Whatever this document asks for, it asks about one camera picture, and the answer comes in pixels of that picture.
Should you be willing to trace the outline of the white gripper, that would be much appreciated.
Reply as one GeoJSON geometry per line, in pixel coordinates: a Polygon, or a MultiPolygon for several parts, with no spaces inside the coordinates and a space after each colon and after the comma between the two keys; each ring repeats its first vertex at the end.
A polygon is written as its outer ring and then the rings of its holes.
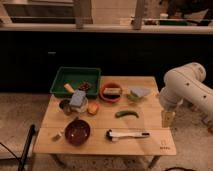
{"type": "MultiPolygon", "coordinates": [[[[177,107],[177,102],[174,101],[174,100],[171,100],[165,96],[160,96],[159,97],[159,103],[161,104],[161,106],[163,107],[163,110],[162,111],[162,127],[168,127],[167,126],[167,122],[168,122],[168,118],[167,118],[167,111],[168,112],[172,112],[175,110],[175,108],[177,107]]],[[[174,118],[175,118],[175,115],[176,113],[175,112],[172,112],[170,114],[170,117],[169,117],[169,126],[172,125],[173,121],[174,121],[174,118]]]]}

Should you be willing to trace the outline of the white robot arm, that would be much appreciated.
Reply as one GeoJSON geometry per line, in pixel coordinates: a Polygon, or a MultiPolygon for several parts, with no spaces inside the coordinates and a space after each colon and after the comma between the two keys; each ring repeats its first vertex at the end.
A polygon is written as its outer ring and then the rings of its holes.
{"type": "Polygon", "coordinates": [[[196,62],[173,68],[164,75],[165,86],[158,96],[163,107],[163,127],[171,125],[175,110],[183,99],[206,114],[202,119],[204,124],[209,125],[213,121],[213,89],[203,84],[205,78],[205,68],[196,62]]]}

